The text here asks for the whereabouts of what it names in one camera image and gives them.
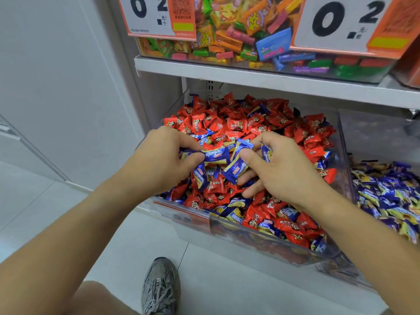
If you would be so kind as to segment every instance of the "finger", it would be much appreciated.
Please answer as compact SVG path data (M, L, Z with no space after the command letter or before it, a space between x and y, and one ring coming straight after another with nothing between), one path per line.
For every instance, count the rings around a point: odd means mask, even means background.
M255 184L247 188L244 192L242 192L242 196L244 198L251 198L255 196L261 190L264 190L264 185L261 180L258 180Z
M266 163L255 151L251 149L242 149L239 156L257 175L261 176L264 171L270 170L269 163Z
M250 179L257 176L257 173L254 169L248 169L243 174L241 174L238 178L238 185L243 185L244 183L248 182Z
M252 143L255 146L261 146L260 142L263 142L274 151L274 149L278 149L278 142L282 138L283 136L279 135L278 133L275 133L272 131L266 131L266 132L263 132L261 135L255 137L252 140Z
M201 146L198 142L196 142L194 138L180 131L176 130L176 132L177 132L177 138L178 138L180 147L190 148L193 150L203 150L203 146Z
M188 176L189 173L194 170L200 163L204 161L204 153L194 152L187 158L180 160L179 170L181 175Z

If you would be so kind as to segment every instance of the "white tile floor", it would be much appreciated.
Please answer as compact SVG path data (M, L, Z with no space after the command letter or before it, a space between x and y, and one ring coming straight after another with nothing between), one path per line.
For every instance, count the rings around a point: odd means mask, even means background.
M0 262L86 194L0 162ZM152 260L179 266L179 314L360 314L180 240L163 221L132 212L87 279L140 311L141 285Z

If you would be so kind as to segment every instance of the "candy pile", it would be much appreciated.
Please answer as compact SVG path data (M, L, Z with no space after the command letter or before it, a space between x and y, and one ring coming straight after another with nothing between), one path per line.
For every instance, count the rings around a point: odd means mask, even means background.
M196 42L140 38L139 46L144 56L181 61L365 81L385 76L394 60L290 51L302 1L195 0Z
M253 148L255 137L274 131L293 138L327 183L332 183L336 169L328 168L332 143L328 138L335 132L323 114L302 117L283 99L257 100L247 95L236 100L229 93L220 100L206 102L193 96L177 115L164 119L164 125L194 137L202 146L204 162L191 177L181 181L171 191L160 195L234 223L288 240L305 248L325 250L325 233L306 213L270 195L266 190L252 199L242 197L242 191L255 183L237 185L238 177L248 166L239 157L243 148ZM270 162L271 149L261 144L265 161ZM195 150L181 149L180 157Z
M420 178L409 164L380 164L377 160L352 162L357 205L412 243L419 243Z

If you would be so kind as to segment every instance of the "gray sneaker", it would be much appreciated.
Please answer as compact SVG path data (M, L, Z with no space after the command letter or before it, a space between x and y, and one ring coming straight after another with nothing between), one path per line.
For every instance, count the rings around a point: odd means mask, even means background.
M170 259L158 257L144 278L143 314L173 315L180 298L181 285L175 265Z

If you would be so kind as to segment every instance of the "shelf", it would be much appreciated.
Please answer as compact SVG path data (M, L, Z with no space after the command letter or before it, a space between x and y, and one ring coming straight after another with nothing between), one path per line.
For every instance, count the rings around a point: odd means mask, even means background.
M391 76L378 85L311 79L264 71L199 65L164 59L137 57L134 59L140 72L152 72L192 79L205 79L223 83L246 85L306 95L353 100L371 104L420 109L420 91L401 86Z

